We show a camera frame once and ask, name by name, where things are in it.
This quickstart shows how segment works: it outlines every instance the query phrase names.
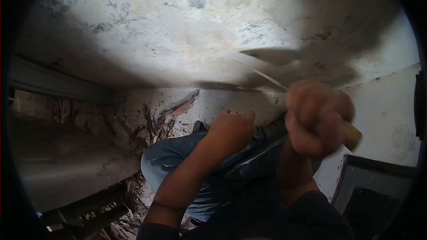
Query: right hand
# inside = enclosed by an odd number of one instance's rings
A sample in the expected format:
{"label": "right hand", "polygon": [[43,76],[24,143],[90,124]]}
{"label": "right hand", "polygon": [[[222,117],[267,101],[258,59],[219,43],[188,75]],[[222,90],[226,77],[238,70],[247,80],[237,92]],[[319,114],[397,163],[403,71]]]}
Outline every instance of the right hand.
{"label": "right hand", "polygon": [[224,110],[216,117],[204,140],[210,141],[220,158],[225,160],[242,151],[251,142],[254,121],[255,113],[252,110],[246,114]]}
{"label": "right hand", "polygon": [[316,81],[300,81],[286,95],[286,128],[292,146],[307,158],[322,159],[344,143],[342,120],[351,122],[349,96]]}

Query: dark sleeve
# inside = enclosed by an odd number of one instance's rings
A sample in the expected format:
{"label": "dark sleeve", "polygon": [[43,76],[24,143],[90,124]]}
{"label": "dark sleeve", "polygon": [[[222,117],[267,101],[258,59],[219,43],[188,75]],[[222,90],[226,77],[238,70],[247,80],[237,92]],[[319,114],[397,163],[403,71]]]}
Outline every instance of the dark sleeve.
{"label": "dark sleeve", "polygon": [[177,240],[179,232],[174,228],[158,223],[147,223],[138,228],[136,240]]}
{"label": "dark sleeve", "polygon": [[320,191],[302,195],[291,208],[291,222],[307,226],[317,239],[354,239],[347,220]]}

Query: plaster wall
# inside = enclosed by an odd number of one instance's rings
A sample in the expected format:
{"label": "plaster wall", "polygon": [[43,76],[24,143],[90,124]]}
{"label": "plaster wall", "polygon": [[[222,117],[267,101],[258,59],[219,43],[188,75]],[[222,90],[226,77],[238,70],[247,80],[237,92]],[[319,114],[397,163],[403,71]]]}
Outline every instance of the plaster wall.
{"label": "plaster wall", "polygon": [[35,0],[16,52],[113,88],[276,89],[232,59],[348,87],[419,62],[396,0]]}

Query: hammer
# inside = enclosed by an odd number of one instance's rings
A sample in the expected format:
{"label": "hammer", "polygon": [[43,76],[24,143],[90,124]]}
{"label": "hammer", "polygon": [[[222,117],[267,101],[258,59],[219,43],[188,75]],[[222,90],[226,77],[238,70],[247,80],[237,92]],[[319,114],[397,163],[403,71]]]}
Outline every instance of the hammer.
{"label": "hammer", "polygon": [[[268,75],[265,75],[264,73],[254,69],[252,67],[249,67],[246,64],[243,64],[242,62],[239,62],[237,60],[234,60],[234,61],[242,64],[243,66],[248,67],[251,70],[253,70],[257,74],[261,75],[262,77],[266,78],[270,82],[272,82],[275,85],[277,85],[278,87],[280,87],[285,92],[288,90],[288,88],[286,88],[286,86],[284,86],[283,84],[274,80],[273,78],[269,77]],[[347,147],[348,150],[353,152],[353,150],[358,146],[360,140],[362,139],[362,133],[356,127],[354,127],[351,123],[349,123],[346,120],[342,120],[342,127],[344,130],[344,132],[343,132],[344,133],[344,146]]]}

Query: knee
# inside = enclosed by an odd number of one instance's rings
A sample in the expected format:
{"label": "knee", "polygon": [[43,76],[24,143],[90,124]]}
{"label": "knee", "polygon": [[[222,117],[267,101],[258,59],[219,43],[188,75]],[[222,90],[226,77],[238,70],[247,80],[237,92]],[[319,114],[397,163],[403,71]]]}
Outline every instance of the knee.
{"label": "knee", "polygon": [[144,172],[147,172],[148,170],[156,167],[155,162],[160,158],[161,154],[162,152],[158,147],[158,143],[149,146],[144,151],[141,157],[141,171],[143,174]]}

